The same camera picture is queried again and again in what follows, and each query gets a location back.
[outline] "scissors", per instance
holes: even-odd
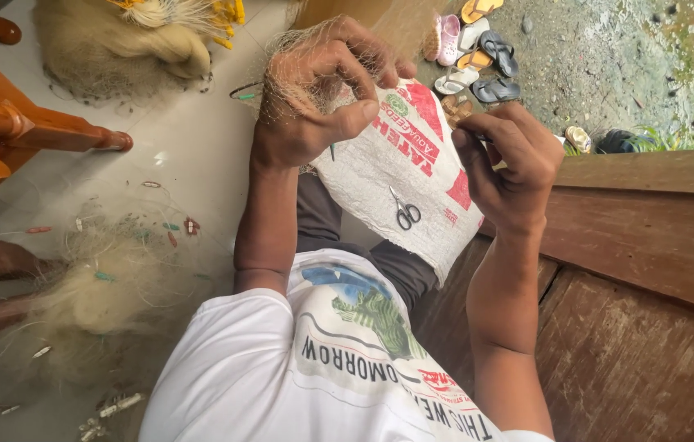
[[[399,212],[397,212],[397,222],[399,226],[402,230],[410,230],[413,223],[418,223],[418,221],[421,220],[421,211],[418,210],[416,206],[405,205],[396,191],[391,186],[388,186],[388,188],[391,189],[391,194],[396,199],[397,206],[399,207]]]

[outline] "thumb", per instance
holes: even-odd
[[[499,198],[498,177],[491,169],[491,160],[486,148],[463,129],[453,131],[451,140],[470,180],[470,197],[473,202],[477,204],[476,200],[489,201]]]
[[[337,108],[324,119],[324,126],[329,129],[327,144],[357,137],[379,113],[380,105],[374,100],[361,100]]]

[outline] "black flip-flop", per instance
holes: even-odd
[[[494,31],[486,31],[480,35],[480,47],[499,66],[500,72],[507,77],[519,74],[519,63],[514,58],[514,47],[502,39]]]
[[[483,103],[497,103],[519,98],[521,88],[504,79],[478,80],[472,85],[473,94]]]

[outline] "dark pants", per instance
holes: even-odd
[[[387,239],[372,250],[341,242],[342,208],[331,198],[320,178],[312,173],[298,177],[297,225],[298,253],[336,248],[368,259],[390,279],[408,310],[437,284],[434,269],[426,261]]]

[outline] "wet ground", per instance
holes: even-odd
[[[506,0],[489,22],[516,47],[525,106],[556,134],[571,125],[593,136],[640,125],[694,132],[694,2]],[[440,75],[421,63],[422,82]]]

